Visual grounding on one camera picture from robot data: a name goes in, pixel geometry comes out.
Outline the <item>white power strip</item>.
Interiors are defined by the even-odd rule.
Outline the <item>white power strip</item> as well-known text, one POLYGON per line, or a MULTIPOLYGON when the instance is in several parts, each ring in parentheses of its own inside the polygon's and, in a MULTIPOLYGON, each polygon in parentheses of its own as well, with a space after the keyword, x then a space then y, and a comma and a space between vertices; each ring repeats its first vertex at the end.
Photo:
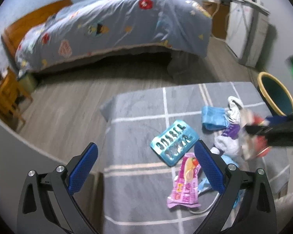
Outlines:
POLYGON ((211 3, 221 3, 221 0, 207 0, 208 2, 211 2, 211 3))

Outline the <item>red white tissue pack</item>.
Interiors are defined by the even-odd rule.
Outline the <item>red white tissue pack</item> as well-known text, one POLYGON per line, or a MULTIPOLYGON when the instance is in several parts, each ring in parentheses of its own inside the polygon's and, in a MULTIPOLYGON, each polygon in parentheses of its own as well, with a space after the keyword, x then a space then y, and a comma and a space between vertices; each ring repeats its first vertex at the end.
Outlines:
POLYGON ((265 156, 271 149, 264 136, 249 135, 246 125, 267 126, 269 122, 250 109, 240 110, 239 146, 245 161, 265 156))

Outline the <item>pink snack wrapper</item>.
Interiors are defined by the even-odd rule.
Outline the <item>pink snack wrapper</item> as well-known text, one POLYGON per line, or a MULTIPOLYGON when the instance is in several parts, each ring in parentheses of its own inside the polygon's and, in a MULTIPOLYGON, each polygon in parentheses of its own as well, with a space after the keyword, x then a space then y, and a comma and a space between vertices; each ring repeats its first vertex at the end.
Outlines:
POLYGON ((186 153, 182 158, 178 175, 174 179, 173 189, 167 197, 167 207, 185 206, 198 208, 198 174, 201 166, 194 153, 186 153))

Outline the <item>yellow rimmed teal trash bin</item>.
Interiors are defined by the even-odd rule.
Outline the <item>yellow rimmed teal trash bin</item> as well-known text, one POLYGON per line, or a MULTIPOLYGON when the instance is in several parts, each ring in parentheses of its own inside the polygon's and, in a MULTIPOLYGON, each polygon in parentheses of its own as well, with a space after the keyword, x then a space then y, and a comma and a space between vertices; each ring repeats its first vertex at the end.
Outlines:
POLYGON ((293 97, 289 90, 272 74, 260 72, 258 91, 273 115, 293 115, 293 97))

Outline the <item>white cloth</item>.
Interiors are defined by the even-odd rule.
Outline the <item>white cloth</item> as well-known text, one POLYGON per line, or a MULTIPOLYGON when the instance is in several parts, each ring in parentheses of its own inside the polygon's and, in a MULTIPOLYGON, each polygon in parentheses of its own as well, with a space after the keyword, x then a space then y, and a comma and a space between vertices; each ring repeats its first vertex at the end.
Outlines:
POLYGON ((234 96, 228 97, 229 110, 225 113, 227 128, 221 135, 214 139, 214 145, 211 152, 217 155, 227 155, 230 158, 236 158, 241 155, 238 142, 241 115, 243 109, 242 101, 234 96))

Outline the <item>wooden tv cabinet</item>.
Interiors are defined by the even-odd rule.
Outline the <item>wooden tv cabinet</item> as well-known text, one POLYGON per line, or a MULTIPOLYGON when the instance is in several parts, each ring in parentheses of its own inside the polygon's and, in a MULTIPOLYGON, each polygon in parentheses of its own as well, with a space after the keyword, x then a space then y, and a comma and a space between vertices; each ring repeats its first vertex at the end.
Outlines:
POLYGON ((203 8, 212 16, 212 34, 225 40, 227 37, 230 6, 209 1, 202 1, 203 8))

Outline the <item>wooden bedside chair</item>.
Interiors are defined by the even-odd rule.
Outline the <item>wooden bedside chair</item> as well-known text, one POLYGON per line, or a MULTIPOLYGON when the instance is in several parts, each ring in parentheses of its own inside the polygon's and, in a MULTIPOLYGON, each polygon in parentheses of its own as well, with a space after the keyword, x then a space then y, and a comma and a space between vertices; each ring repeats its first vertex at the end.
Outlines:
POLYGON ((22 126, 26 124, 16 103, 19 97, 25 97, 33 102, 32 96, 17 81, 17 76, 10 68, 5 70, 4 75, 0 72, 0 119, 10 127, 15 118, 21 121, 22 126))

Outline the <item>teal blister pill pack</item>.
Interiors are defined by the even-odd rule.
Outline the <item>teal blister pill pack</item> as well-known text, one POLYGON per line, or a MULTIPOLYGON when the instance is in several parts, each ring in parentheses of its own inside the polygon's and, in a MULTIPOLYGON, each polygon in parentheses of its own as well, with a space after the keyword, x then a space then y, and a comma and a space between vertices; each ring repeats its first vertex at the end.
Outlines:
POLYGON ((199 140, 199 135, 184 121, 176 120, 150 143, 150 147, 169 167, 175 166, 199 140))

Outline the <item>white wifi router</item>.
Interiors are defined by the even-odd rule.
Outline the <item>white wifi router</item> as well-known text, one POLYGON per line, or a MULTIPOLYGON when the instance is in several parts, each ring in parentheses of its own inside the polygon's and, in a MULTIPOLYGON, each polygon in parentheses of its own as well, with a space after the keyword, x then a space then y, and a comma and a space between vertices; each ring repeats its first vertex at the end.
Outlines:
POLYGON ((262 11, 269 13, 269 10, 264 7, 263 3, 261 2, 261 0, 242 0, 243 2, 250 4, 252 6, 255 6, 259 9, 261 9, 262 11))

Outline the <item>wooden bed headboard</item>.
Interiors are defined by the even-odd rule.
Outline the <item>wooden bed headboard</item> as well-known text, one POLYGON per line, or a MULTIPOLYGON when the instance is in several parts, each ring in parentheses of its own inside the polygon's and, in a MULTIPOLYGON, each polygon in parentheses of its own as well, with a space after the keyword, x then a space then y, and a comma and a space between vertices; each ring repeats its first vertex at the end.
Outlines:
POLYGON ((31 28, 46 22, 50 16, 72 4, 71 0, 59 0, 50 3, 26 14, 6 27, 1 34, 1 40, 8 52, 8 57, 15 59, 15 54, 22 38, 31 28))

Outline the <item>blue face mask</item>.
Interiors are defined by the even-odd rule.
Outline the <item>blue face mask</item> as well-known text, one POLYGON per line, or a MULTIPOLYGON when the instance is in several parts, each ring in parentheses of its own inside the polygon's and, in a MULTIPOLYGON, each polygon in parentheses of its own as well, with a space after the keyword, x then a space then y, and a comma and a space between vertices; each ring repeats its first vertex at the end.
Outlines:
POLYGON ((224 108, 204 106, 202 108, 202 126, 206 130, 221 130, 229 126, 224 108))
MULTIPOLYGON (((239 167, 238 164, 237 164, 235 161, 233 161, 229 156, 227 156, 227 155, 222 155, 221 158, 223 159, 223 161, 225 161, 225 163, 226 163, 227 165, 228 165, 228 164, 234 164, 234 165, 236 165, 237 167, 239 167)), ((199 210, 199 208, 194 208, 194 209, 197 209, 196 211, 194 211, 194 210, 192 210, 192 209, 188 209, 189 212, 190 212, 191 214, 194 214, 194 215, 202 215, 202 214, 204 214, 204 213, 210 211, 210 209, 214 206, 216 200, 217 200, 218 197, 220 196, 220 194, 219 194, 218 192, 216 193, 216 192, 212 189, 212 186, 211 186, 210 182, 209 182, 208 179, 205 177, 205 178, 203 178, 203 179, 201 180, 201 182, 198 184, 198 198, 199 198, 199 200, 202 199, 201 197, 202 197, 203 195, 205 195, 205 194, 210 194, 210 193, 212 193, 212 195, 213 195, 213 193, 214 193, 215 197, 214 197, 212 203, 211 203, 206 209, 204 209, 204 210, 199 210)), ((233 209, 239 204, 239 202, 240 202, 241 197, 242 197, 243 194, 244 194, 243 190, 240 190, 239 193, 238 193, 238 195, 237 195, 237 198, 236 198, 236 200, 235 200, 235 203, 234 203, 234 205, 233 205, 233 209)))

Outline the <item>small green trash bin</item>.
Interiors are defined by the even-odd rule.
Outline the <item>small green trash bin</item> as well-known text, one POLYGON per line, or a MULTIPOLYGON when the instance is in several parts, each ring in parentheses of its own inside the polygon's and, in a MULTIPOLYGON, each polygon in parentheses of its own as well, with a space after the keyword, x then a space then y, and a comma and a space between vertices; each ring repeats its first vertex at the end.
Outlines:
POLYGON ((35 91, 38 83, 31 73, 20 71, 17 77, 20 85, 29 93, 35 91))

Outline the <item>white air purifier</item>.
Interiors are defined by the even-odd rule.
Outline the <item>white air purifier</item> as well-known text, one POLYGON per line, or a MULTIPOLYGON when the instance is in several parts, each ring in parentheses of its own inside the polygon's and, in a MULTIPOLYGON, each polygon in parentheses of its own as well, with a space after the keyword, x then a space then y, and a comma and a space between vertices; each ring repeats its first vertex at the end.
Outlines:
POLYGON ((256 66, 268 32, 269 15, 242 0, 230 3, 225 43, 240 65, 256 66))

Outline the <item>purple wrapper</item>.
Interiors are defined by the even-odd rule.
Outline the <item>purple wrapper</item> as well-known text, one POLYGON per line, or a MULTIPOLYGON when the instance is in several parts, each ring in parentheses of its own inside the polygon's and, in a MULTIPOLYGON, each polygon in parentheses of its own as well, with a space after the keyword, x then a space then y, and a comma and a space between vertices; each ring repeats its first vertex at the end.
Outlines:
POLYGON ((227 128, 222 132, 221 136, 230 137, 233 140, 238 138, 238 134, 240 131, 239 124, 230 124, 227 128))

